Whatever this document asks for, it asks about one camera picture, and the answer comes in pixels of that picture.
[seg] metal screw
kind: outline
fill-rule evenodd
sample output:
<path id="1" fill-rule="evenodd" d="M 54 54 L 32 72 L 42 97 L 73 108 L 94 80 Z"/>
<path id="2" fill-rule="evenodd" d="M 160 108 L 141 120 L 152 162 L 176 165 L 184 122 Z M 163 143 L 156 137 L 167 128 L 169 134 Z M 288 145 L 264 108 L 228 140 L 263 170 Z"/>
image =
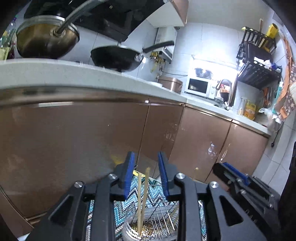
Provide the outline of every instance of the metal screw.
<path id="1" fill-rule="evenodd" d="M 114 174 L 114 173 L 110 173 L 108 175 L 108 177 L 111 179 L 111 180 L 115 180 L 117 178 L 117 176 Z"/>
<path id="2" fill-rule="evenodd" d="M 179 173 L 176 174 L 176 177 L 177 177 L 178 179 L 181 179 L 181 180 L 182 180 L 182 179 L 185 178 L 185 174 L 179 172 Z"/>
<path id="3" fill-rule="evenodd" d="M 219 186 L 219 184 L 217 182 L 215 182 L 215 181 L 212 181 L 212 182 L 210 182 L 210 186 L 212 188 L 217 188 Z"/>
<path id="4" fill-rule="evenodd" d="M 82 186 L 83 186 L 83 182 L 78 181 L 74 183 L 74 187 L 76 188 L 81 188 Z"/>

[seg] faucet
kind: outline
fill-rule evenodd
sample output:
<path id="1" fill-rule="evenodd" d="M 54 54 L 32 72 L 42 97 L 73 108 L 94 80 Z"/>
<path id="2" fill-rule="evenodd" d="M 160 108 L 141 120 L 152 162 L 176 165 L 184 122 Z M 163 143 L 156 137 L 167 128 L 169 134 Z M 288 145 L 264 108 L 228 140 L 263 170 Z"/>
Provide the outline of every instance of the faucet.
<path id="1" fill-rule="evenodd" d="M 224 104 L 225 104 L 225 109 L 230 110 L 229 104 L 230 104 L 230 99 L 231 99 L 231 95 L 232 95 L 232 83 L 227 79 L 220 80 L 220 82 L 216 86 L 216 90 L 219 90 L 221 88 L 222 82 L 225 82 L 225 81 L 229 84 L 230 91 L 229 91 L 229 94 L 228 94 L 228 100 L 225 101 Z"/>

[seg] wok handle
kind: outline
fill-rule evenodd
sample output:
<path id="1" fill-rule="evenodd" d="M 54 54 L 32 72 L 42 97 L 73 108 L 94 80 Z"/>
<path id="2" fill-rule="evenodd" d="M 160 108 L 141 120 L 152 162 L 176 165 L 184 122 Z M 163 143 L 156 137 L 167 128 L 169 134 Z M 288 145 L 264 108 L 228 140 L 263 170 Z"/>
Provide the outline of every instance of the wok handle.
<path id="1" fill-rule="evenodd" d="M 150 46 L 148 48 L 145 48 L 142 50 L 142 53 L 149 53 L 149 52 L 153 51 L 154 49 L 158 49 L 158 48 L 162 48 L 162 47 L 166 47 L 166 46 L 174 46 L 174 45 L 175 45 L 174 41 L 166 41 L 166 42 L 162 42 L 162 43 Z"/>
<path id="2" fill-rule="evenodd" d="M 87 0 L 79 7 L 77 7 L 73 12 L 71 12 L 68 17 L 65 19 L 65 22 L 61 24 L 61 26 L 56 30 L 56 34 L 61 34 L 65 28 L 69 26 L 72 22 L 74 22 L 78 17 L 80 17 L 84 12 L 96 7 L 97 5 L 106 2 L 108 0 Z"/>

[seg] microwave door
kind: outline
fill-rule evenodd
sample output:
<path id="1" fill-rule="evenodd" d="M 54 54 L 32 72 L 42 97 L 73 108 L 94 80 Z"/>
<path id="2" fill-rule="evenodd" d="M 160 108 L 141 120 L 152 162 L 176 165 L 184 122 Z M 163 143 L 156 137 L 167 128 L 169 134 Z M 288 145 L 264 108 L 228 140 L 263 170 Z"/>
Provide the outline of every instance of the microwave door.
<path id="1" fill-rule="evenodd" d="M 186 85 L 186 92 L 207 97 L 210 92 L 210 83 L 208 81 L 189 78 Z"/>

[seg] patterned cloth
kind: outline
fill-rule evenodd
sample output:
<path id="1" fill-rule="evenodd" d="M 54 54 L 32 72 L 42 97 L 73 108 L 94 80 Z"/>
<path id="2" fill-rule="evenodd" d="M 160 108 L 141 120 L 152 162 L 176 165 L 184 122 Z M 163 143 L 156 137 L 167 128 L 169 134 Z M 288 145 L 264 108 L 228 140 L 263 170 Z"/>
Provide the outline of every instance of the patterned cloth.
<path id="1" fill-rule="evenodd" d="M 145 177 L 142 177 L 141 181 L 142 181 L 141 196 L 143 198 Z M 153 207 L 155 202 L 162 201 L 163 199 L 165 199 L 165 197 L 163 195 L 163 189 L 162 189 L 161 183 L 153 178 L 149 178 L 149 189 L 148 189 L 146 207 Z M 121 230 L 126 217 L 126 212 L 129 209 L 129 207 L 134 202 L 137 202 L 137 201 L 138 201 L 138 176 L 133 175 L 132 181 L 131 181 L 131 190 L 127 200 L 124 202 L 120 202 L 120 201 L 114 202 L 115 237 L 117 241 L 122 241 Z M 200 200 L 199 200 L 199 209 L 200 209 L 202 240 L 207 241 L 207 231 L 206 231 L 203 203 Z M 89 207 L 89 215 L 88 215 L 87 226 L 86 226 L 86 239 L 85 239 L 86 241 L 90 241 L 93 210 L 94 210 L 94 200 L 91 201 L 91 204 Z"/>

